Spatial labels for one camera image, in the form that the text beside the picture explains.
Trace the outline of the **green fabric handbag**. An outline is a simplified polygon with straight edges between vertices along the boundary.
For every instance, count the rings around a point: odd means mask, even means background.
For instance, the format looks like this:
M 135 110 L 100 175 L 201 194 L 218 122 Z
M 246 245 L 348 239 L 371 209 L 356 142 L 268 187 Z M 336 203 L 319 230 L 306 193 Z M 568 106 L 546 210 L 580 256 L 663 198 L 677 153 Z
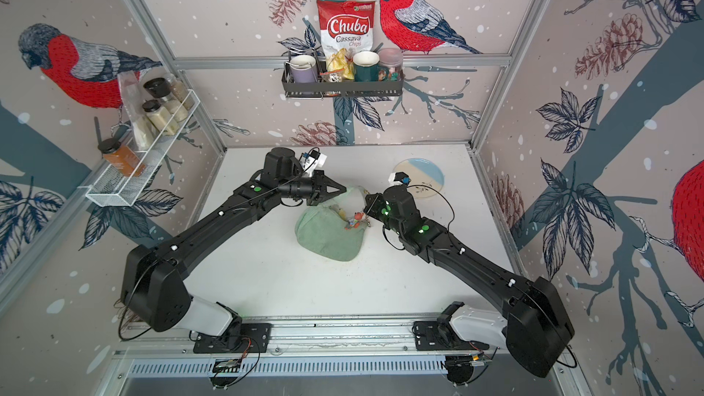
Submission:
M 321 257 L 349 262 L 359 255 L 366 231 L 370 228 L 345 229 L 348 218 L 365 208 L 370 192 L 353 186 L 339 198 L 311 206 L 299 217 L 294 234 L 298 244 Z

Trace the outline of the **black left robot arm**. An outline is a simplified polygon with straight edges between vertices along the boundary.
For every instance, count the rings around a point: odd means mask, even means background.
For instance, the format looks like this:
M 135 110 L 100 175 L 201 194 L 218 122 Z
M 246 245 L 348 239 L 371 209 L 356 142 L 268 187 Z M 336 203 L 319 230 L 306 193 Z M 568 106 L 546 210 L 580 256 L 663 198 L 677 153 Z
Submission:
M 240 230 L 260 221 L 285 199 L 314 206 L 346 192 L 320 169 L 318 148 L 298 156 L 273 148 L 263 167 L 236 187 L 220 207 L 153 249 L 128 253 L 120 300 L 155 332 L 188 329 L 220 337 L 236 326 L 237 313 L 190 293 L 184 283 L 193 270 Z

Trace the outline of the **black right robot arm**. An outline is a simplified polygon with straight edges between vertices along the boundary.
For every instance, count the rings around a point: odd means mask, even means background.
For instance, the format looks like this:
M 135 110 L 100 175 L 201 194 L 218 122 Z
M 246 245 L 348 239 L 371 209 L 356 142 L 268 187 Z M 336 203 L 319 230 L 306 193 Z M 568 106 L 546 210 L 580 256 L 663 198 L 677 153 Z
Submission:
M 366 195 L 364 213 L 394 232 L 403 250 L 452 273 L 500 311 L 508 351 L 524 369 L 544 378 L 558 363 L 575 330 L 553 283 L 529 280 L 484 258 L 422 216 L 403 185 Z

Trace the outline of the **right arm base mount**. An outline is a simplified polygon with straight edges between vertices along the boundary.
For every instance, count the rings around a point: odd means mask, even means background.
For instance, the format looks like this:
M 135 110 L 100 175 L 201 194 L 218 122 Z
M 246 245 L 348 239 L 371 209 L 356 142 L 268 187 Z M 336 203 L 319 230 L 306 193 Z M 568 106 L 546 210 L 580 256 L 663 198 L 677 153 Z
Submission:
M 465 304 L 453 302 L 434 321 L 415 321 L 412 324 L 415 348 L 418 351 L 453 351 L 474 350 L 483 352 L 490 348 L 489 344 L 479 341 L 465 341 L 453 330 L 451 317 Z

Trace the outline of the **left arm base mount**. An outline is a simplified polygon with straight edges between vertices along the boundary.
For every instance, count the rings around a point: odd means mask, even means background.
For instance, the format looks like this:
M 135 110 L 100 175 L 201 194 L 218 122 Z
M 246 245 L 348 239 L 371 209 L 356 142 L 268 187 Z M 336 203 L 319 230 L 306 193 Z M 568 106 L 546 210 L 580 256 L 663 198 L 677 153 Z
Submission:
M 265 353 L 271 341 L 273 325 L 244 323 L 237 316 L 223 335 L 198 333 L 194 338 L 194 354 Z

